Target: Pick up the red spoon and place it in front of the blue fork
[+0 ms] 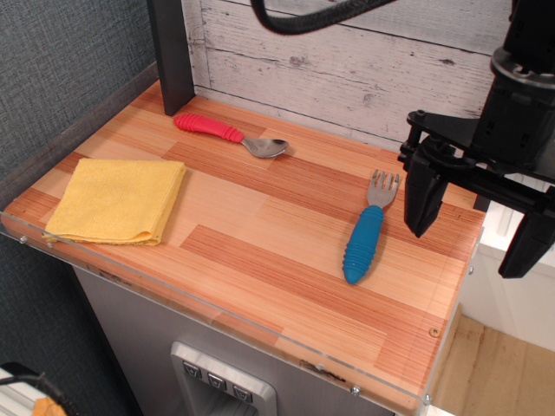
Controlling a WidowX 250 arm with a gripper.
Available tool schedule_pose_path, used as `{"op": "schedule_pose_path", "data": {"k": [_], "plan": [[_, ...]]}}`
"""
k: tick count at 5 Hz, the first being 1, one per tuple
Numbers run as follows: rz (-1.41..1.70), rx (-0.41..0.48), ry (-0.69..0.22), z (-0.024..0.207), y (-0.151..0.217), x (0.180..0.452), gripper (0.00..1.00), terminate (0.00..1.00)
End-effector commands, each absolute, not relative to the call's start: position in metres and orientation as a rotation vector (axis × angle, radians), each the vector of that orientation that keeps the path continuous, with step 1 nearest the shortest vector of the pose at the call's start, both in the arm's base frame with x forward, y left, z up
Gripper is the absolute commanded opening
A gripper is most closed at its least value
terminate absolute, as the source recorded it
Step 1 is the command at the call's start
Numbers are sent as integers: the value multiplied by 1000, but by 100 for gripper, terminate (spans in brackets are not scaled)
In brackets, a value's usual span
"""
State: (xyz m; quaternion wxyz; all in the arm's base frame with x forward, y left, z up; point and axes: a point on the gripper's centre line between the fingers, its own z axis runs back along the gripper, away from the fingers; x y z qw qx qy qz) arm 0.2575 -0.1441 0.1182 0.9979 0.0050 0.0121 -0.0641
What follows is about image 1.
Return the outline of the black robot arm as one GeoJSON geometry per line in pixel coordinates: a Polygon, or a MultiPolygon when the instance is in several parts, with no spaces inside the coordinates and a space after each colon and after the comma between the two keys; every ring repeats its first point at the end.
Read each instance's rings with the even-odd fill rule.
{"type": "Polygon", "coordinates": [[[554,189],[540,192],[511,179],[518,173],[554,181],[554,3],[515,1],[502,47],[491,59],[494,80],[478,119],[422,110],[399,160],[407,173],[404,221],[417,236],[437,219],[448,184],[524,217],[499,274],[524,276],[554,244],[554,189]]]}

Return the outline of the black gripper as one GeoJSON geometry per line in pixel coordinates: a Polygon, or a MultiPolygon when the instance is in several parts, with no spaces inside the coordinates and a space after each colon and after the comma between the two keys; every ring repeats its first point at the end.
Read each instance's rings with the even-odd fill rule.
{"type": "Polygon", "coordinates": [[[417,110],[399,156],[407,173],[404,221],[421,237],[437,219],[447,184],[515,205],[524,217],[499,267],[523,277],[554,244],[554,193],[508,179],[554,180],[554,79],[497,75],[478,119],[417,110]]]}

